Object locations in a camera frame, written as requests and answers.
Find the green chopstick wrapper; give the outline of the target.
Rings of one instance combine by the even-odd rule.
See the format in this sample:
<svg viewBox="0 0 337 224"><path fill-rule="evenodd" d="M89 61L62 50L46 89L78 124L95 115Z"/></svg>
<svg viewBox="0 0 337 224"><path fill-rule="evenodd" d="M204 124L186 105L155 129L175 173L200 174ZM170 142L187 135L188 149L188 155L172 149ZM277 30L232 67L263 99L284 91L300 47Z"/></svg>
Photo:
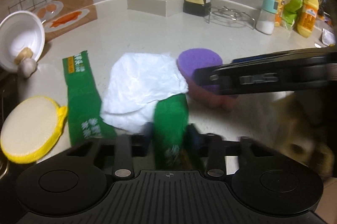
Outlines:
<svg viewBox="0 0 337 224"><path fill-rule="evenodd" d="M188 121L189 108L185 94L174 95L157 103L152 139L157 169L179 168Z"/></svg>
<svg viewBox="0 0 337 224"><path fill-rule="evenodd" d="M111 125L100 116L102 99L96 89L87 51L62 60L67 85L68 131L72 146L89 139L114 139Z"/></svg>

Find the white paper napkin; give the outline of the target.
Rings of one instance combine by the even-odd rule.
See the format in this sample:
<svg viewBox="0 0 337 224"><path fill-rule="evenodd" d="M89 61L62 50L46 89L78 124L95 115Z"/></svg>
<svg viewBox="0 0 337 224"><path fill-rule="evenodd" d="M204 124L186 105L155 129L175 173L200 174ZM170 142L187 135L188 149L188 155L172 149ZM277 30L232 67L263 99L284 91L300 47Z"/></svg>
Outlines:
<svg viewBox="0 0 337 224"><path fill-rule="evenodd" d="M139 133L153 121L159 101L188 90L169 54L124 53L111 69L100 117L115 128Z"/></svg>

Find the yellow cleaner bottle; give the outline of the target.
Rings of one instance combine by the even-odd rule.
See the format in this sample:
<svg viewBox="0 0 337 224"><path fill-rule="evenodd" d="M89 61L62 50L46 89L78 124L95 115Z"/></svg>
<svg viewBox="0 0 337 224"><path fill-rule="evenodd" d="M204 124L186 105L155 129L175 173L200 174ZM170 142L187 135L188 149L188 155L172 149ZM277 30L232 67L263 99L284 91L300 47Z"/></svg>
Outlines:
<svg viewBox="0 0 337 224"><path fill-rule="evenodd" d="M319 10L319 0L303 0L302 10L296 23L297 32L308 38L314 29Z"/></svg>

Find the green plastic bag package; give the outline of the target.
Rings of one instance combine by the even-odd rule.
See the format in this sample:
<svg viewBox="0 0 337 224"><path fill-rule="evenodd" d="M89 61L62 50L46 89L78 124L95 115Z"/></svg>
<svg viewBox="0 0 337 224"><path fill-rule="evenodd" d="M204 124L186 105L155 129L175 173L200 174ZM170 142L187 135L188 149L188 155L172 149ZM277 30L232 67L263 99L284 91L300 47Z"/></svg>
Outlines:
<svg viewBox="0 0 337 224"><path fill-rule="evenodd" d="M303 0L285 0L282 12L281 26L287 30L292 30L302 8Z"/></svg>

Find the purple pink sponge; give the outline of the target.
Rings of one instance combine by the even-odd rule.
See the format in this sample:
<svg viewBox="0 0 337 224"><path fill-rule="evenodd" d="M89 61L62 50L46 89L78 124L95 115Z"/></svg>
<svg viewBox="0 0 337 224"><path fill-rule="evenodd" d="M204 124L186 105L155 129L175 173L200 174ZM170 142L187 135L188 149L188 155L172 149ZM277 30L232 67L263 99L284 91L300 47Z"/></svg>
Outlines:
<svg viewBox="0 0 337 224"><path fill-rule="evenodd" d="M196 70L201 69L203 73L208 73L208 68L222 64L222 58L216 52L206 48L188 49L177 58L178 69L188 83L189 96L192 99L209 108L231 111L236 104L236 96L221 95L219 85L200 85L198 81L195 81L194 72Z"/></svg>

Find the yellow round scrub pad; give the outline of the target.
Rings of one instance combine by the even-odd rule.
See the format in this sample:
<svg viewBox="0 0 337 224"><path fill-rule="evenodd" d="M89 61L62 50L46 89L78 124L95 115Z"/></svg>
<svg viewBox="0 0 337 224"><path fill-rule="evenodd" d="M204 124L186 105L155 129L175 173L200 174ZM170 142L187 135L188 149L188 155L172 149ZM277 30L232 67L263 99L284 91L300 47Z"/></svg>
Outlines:
<svg viewBox="0 0 337 224"><path fill-rule="evenodd" d="M30 164L52 150L63 133L68 107L45 96L18 104L1 129L1 150L16 164Z"/></svg>

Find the garlic bulb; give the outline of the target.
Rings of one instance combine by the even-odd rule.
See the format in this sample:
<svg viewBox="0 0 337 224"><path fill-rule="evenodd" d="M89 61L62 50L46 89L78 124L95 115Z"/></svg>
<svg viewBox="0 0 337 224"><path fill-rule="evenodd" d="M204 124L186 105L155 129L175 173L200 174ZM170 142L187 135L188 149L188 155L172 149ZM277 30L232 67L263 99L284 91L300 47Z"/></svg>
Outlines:
<svg viewBox="0 0 337 224"><path fill-rule="evenodd" d="M37 70L37 62L32 57L33 51L25 47L14 59L14 63L18 66L18 74L25 79Z"/></svg>

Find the white foam bowl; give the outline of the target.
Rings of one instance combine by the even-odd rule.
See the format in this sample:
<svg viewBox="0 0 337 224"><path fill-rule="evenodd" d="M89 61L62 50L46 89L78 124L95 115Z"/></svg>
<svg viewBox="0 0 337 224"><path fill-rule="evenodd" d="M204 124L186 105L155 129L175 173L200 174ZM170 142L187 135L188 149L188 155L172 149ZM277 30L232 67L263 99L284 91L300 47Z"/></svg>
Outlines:
<svg viewBox="0 0 337 224"><path fill-rule="evenodd" d="M32 51L31 58L38 61L45 46L45 31L40 18L30 11L16 11L1 22L1 68L16 73L15 61L22 50Z"/></svg>

